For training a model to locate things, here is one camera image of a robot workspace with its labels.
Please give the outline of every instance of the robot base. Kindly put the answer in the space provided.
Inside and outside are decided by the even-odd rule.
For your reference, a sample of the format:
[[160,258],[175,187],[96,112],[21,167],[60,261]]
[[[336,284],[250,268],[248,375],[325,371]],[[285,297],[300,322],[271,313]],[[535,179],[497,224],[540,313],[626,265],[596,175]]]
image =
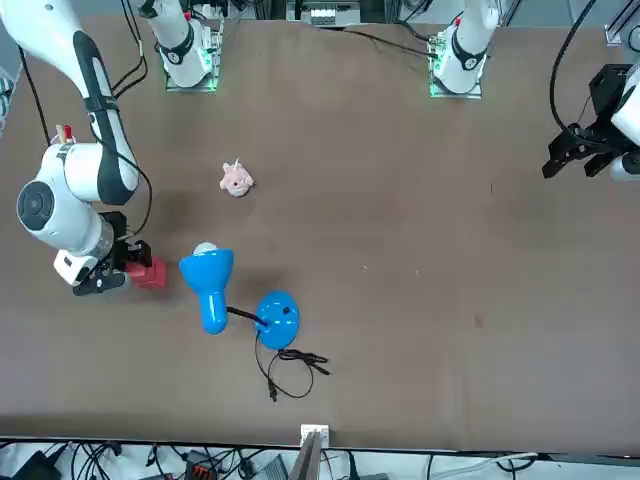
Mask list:
[[436,77],[435,72],[440,68],[441,58],[444,55],[446,49],[446,39],[445,32],[440,32],[435,37],[431,37],[429,43],[427,44],[428,51],[430,53],[435,53],[438,55],[438,58],[429,58],[429,96],[432,98],[473,98],[473,99],[481,99],[482,98],[482,86],[481,83],[478,82],[476,86],[469,92],[458,94],[453,93],[447,90],[440,80]]
[[205,75],[200,82],[191,87],[180,87],[176,85],[165,71],[165,88],[167,92],[215,93],[218,89],[220,79],[220,55],[222,53],[222,41],[224,38],[224,17],[211,20],[210,23],[202,29],[202,32],[207,33],[207,38],[203,43],[205,46],[208,46],[208,48],[201,53],[202,62],[207,65],[212,65],[211,73]]

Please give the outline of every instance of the black cable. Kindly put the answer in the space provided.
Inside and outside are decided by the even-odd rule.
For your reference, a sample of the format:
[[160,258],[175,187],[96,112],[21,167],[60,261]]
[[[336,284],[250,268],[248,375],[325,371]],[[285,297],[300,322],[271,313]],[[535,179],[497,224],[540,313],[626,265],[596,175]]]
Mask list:
[[556,121],[556,123],[562,129],[563,132],[565,132],[565,133],[571,135],[572,137],[574,137],[582,145],[586,145],[586,146],[590,146],[590,147],[597,147],[602,151],[616,152],[617,149],[611,147],[607,143],[594,142],[594,141],[591,141],[591,140],[587,140],[587,139],[581,137],[580,135],[578,135],[573,130],[571,130],[560,119],[560,116],[558,115],[558,110],[556,108],[556,92],[555,92],[555,90],[556,90],[556,77],[558,76],[558,67],[560,67],[560,62],[562,61],[562,58],[564,57],[564,55],[565,55],[565,53],[567,51],[567,48],[569,48],[569,44],[573,40],[573,37],[575,36],[576,32],[578,31],[578,28],[580,28],[580,25],[584,21],[585,17],[591,11],[591,8],[593,7],[593,5],[597,1],[598,0],[589,0],[589,3],[587,3],[587,5],[584,7],[584,10],[582,10],[582,13],[580,14],[580,16],[578,17],[576,22],[573,24],[573,27],[571,27],[571,30],[569,31],[569,34],[567,35],[567,38],[565,39],[564,43],[562,44],[562,47],[560,47],[560,51],[558,52],[558,56],[556,57],[556,60],[553,63],[553,68],[551,70],[551,79],[549,81],[549,105],[551,107],[551,114],[553,115],[553,119]]
[[411,25],[409,25],[404,20],[396,20],[393,23],[395,23],[396,25],[400,25],[400,26],[406,28],[411,35],[416,37],[418,40],[422,40],[423,42],[428,42],[429,39],[431,38],[431,36],[429,36],[429,35],[424,36],[424,35],[419,34],[418,32],[416,32],[416,30]]
[[582,106],[582,112],[580,112],[580,116],[578,117],[578,120],[576,120],[576,123],[579,124],[580,120],[582,120],[582,117],[584,116],[584,112],[587,111],[587,105],[589,105],[589,100],[591,100],[591,94],[589,94],[589,96],[585,100],[584,105]]
[[627,44],[629,44],[629,48],[636,52],[636,53],[640,53],[640,49],[637,49],[636,47],[634,47],[633,45],[631,45],[631,37],[633,36],[633,32],[635,32],[638,28],[640,28],[640,25],[636,25],[635,27],[633,27],[631,30],[629,30],[629,36],[627,37]]
[[189,454],[188,454],[188,453],[186,453],[186,452],[184,452],[184,453],[180,453],[180,452],[176,449],[176,447],[174,447],[173,445],[169,445],[169,447],[171,448],[171,450],[173,450],[174,452],[176,452],[176,455],[178,455],[178,456],[182,459],[182,461],[183,461],[183,462],[186,462],[186,461],[187,461],[187,458],[189,457]]
[[322,450],[322,455],[324,455],[324,459],[327,462],[327,467],[329,468],[329,476],[331,477],[331,480],[335,480],[335,478],[333,477],[333,469],[331,468],[331,462],[329,461],[329,457],[327,456],[327,451]]
[[255,315],[255,314],[253,314],[251,312],[246,312],[246,311],[240,310],[239,308],[236,308],[236,307],[227,307],[227,312],[232,313],[234,315],[238,315],[239,317],[244,317],[244,318],[248,318],[250,320],[253,320],[254,322],[259,323],[263,327],[268,327],[269,326],[269,324],[267,322],[265,322],[259,316]]
[[[122,11],[124,13],[124,18],[127,21],[127,25],[129,26],[129,32],[131,33],[131,36],[133,37],[134,42],[140,49],[142,44],[142,35],[140,34],[140,29],[138,28],[138,22],[136,22],[135,15],[133,14],[133,9],[131,8],[130,0],[126,0],[127,7],[129,9],[128,13],[126,9],[127,7],[125,7],[124,2],[125,0],[120,0],[120,5],[122,6]],[[129,76],[133,75],[139,69],[140,65],[144,67],[142,76],[140,76],[136,80],[133,80],[128,85],[124,86],[119,92],[114,93],[114,97],[116,99],[120,98],[128,90],[135,87],[140,82],[142,82],[145,78],[147,78],[147,73],[149,72],[149,65],[147,64],[147,57],[144,55],[144,52],[141,52],[141,53],[142,53],[142,56],[138,60],[138,64],[134,68],[129,70],[120,80],[118,80],[116,84],[113,86],[112,90],[115,91],[122,84],[122,82],[124,82],[124,80],[126,80]]]
[[496,465],[498,465],[498,468],[500,470],[502,470],[503,472],[515,473],[515,472],[521,472],[522,470],[526,470],[531,465],[533,465],[535,462],[536,462],[536,459],[535,458],[531,458],[531,459],[527,460],[525,463],[523,463],[522,465],[518,465],[517,467],[513,465],[513,462],[511,460],[509,460],[509,468],[501,465],[500,462],[496,462]]
[[158,467],[158,472],[160,472],[160,476],[162,478],[164,478],[165,480],[170,480],[170,477],[167,477],[167,475],[162,471],[162,467],[160,466],[160,462],[158,461],[158,456],[155,456],[155,463],[156,463],[156,467]]
[[429,457],[429,463],[427,463],[427,476],[425,478],[425,480],[430,480],[431,479],[431,465],[433,465],[433,458],[435,457],[435,455],[431,455]]
[[47,121],[44,119],[44,113],[42,111],[42,105],[40,104],[40,98],[38,97],[38,92],[36,91],[36,85],[33,83],[33,78],[31,78],[31,73],[29,72],[29,67],[27,66],[27,59],[24,55],[24,50],[22,47],[18,46],[18,52],[20,53],[20,60],[22,61],[22,69],[24,73],[27,75],[27,81],[29,82],[29,86],[31,87],[31,93],[33,94],[33,100],[36,102],[36,107],[38,108],[38,115],[40,115],[40,125],[42,125],[42,132],[44,133],[44,139],[47,147],[51,145],[50,136],[49,136],[49,128],[47,127]]
[[[267,370],[265,371],[264,367],[262,366],[262,363],[260,362],[260,356],[258,355],[258,341],[260,340],[260,332],[258,332],[258,334],[256,335],[256,343],[255,343],[255,356],[256,356],[256,363],[258,364],[258,368],[260,369],[260,372],[262,373],[262,375],[264,376],[264,378],[267,379],[267,385],[269,386],[269,397],[271,397],[271,400],[273,400],[274,402],[277,401],[278,399],[278,392],[283,393],[284,395],[286,395],[289,398],[304,398],[307,395],[309,395],[309,393],[311,393],[311,390],[313,389],[313,384],[315,381],[315,375],[313,373],[313,370],[315,369],[318,373],[321,373],[322,375],[331,375],[331,372],[327,371],[326,369],[320,367],[318,364],[320,363],[328,363],[329,359],[327,359],[326,357],[321,357],[320,355],[316,355],[315,353],[303,353],[299,350],[296,349],[280,349],[278,350],[278,352],[273,356],[273,358],[271,359],[271,361],[269,362],[269,366],[267,367]],[[279,360],[284,360],[284,361],[291,361],[291,360],[300,360],[302,362],[304,362],[304,364],[307,366],[307,368],[309,369],[309,375],[311,376],[311,381],[309,383],[309,388],[302,394],[293,394],[290,393],[288,391],[286,391],[285,389],[283,389],[280,385],[278,385],[272,378],[271,376],[271,369],[273,367],[273,364],[275,363],[276,359]]]
[[[251,455],[249,455],[248,457],[245,457],[243,460],[244,460],[245,462],[246,462],[246,461],[249,461],[249,460],[251,460],[253,457],[255,457],[256,455],[258,455],[259,453],[262,453],[262,452],[264,452],[264,451],[265,451],[265,449],[264,449],[264,448],[261,448],[261,449],[259,449],[259,450],[255,451],[255,452],[253,452],[253,453],[252,453]],[[242,461],[238,462],[238,464],[237,464],[237,465],[235,465],[233,468],[231,468],[231,469],[229,470],[229,472],[228,472],[224,477],[222,477],[220,480],[225,480],[225,479],[229,478],[231,475],[233,475],[233,473],[234,473],[234,472],[235,472],[235,471],[240,467],[241,463],[242,463]]]
[[410,52],[410,53],[413,53],[413,54],[416,54],[416,55],[420,55],[420,56],[423,56],[423,57],[438,58],[438,56],[435,53],[425,52],[423,50],[418,50],[416,48],[405,47],[404,45],[400,45],[399,43],[394,43],[394,42],[392,42],[390,40],[387,40],[385,38],[376,37],[375,35],[371,35],[370,33],[360,32],[358,30],[341,30],[341,31],[345,32],[345,33],[352,33],[354,35],[360,35],[361,37],[369,38],[371,40],[374,40],[374,41],[380,42],[380,43],[384,43],[386,45],[391,45],[392,47],[399,48],[400,50],[404,50],[405,52]]
[[417,6],[416,8],[413,9],[413,11],[409,14],[409,16],[407,18],[404,19],[405,22],[408,22],[409,20],[411,20],[413,18],[413,16],[418,13],[425,13],[429,7],[431,6],[431,4],[433,3],[433,0],[422,0]]
[[153,187],[151,186],[151,180],[149,180],[149,177],[147,176],[146,173],[144,173],[144,170],[142,170],[142,168],[140,168],[138,165],[133,163],[131,160],[129,160],[124,155],[122,155],[120,152],[118,152],[117,150],[112,149],[111,147],[109,147],[109,145],[107,145],[101,139],[99,139],[98,136],[96,135],[96,132],[93,130],[93,127],[91,125],[89,126],[89,130],[91,130],[93,138],[95,139],[96,142],[98,142],[100,145],[102,145],[104,148],[106,148],[112,155],[117,155],[121,160],[126,162],[133,169],[135,169],[140,175],[142,175],[142,178],[144,178],[144,181],[147,183],[147,188],[149,190],[149,200],[147,201],[147,211],[144,214],[144,219],[142,220],[142,223],[140,224],[140,226],[138,227],[137,230],[134,230],[132,233],[127,234],[127,236],[124,237],[122,240],[126,240],[126,239],[129,239],[131,237],[135,237],[147,225],[147,221],[149,220],[149,215],[151,214],[151,207],[153,206]]

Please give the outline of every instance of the stuffed animal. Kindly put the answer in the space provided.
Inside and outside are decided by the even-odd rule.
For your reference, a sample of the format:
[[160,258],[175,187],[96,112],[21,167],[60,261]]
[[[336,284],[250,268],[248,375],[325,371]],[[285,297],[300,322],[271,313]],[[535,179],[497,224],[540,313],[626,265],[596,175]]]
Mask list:
[[224,177],[220,181],[220,188],[234,197],[242,197],[253,186],[253,178],[239,160],[239,158],[236,159],[233,165],[226,162],[222,165]]

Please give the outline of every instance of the desk lamp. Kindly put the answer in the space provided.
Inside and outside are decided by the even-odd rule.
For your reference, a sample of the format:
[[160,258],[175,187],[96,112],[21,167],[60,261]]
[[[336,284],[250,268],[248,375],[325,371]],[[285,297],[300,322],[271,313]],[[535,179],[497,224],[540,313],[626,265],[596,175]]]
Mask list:
[[293,342],[298,333],[300,312],[288,293],[268,293],[255,315],[227,306],[224,289],[233,269],[232,250],[204,242],[179,265],[185,282],[198,296],[202,326],[207,333],[221,333],[227,326],[227,315],[233,313],[254,321],[260,341],[267,348],[280,350]]

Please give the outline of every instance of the brown tabletop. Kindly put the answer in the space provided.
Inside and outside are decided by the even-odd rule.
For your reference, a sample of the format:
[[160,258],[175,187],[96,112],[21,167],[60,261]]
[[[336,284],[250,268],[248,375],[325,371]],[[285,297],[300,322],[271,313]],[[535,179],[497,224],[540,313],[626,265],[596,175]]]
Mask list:
[[[115,81],[136,62],[124,20],[85,25]],[[215,96],[169,94],[142,27],[151,71],[120,106],[154,187],[142,238],[169,287],[75,298],[20,226],[43,153],[21,80],[0,141],[2,434],[295,444],[301,423],[325,423],[334,446],[637,451],[640,192],[578,164],[540,171],[566,30],[498,31],[484,99],[464,101],[429,99],[419,57],[250,21],[229,26]],[[600,31],[577,35],[558,79],[566,121],[614,52]],[[71,82],[31,65],[50,127],[90,141]],[[258,182],[242,199],[218,186],[237,157]],[[145,202],[141,187],[132,224]],[[229,304],[295,295],[294,346],[333,372],[308,398],[272,403],[249,322],[202,330],[177,261],[204,240],[235,252]],[[308,382],[297,363],[277,377]]]

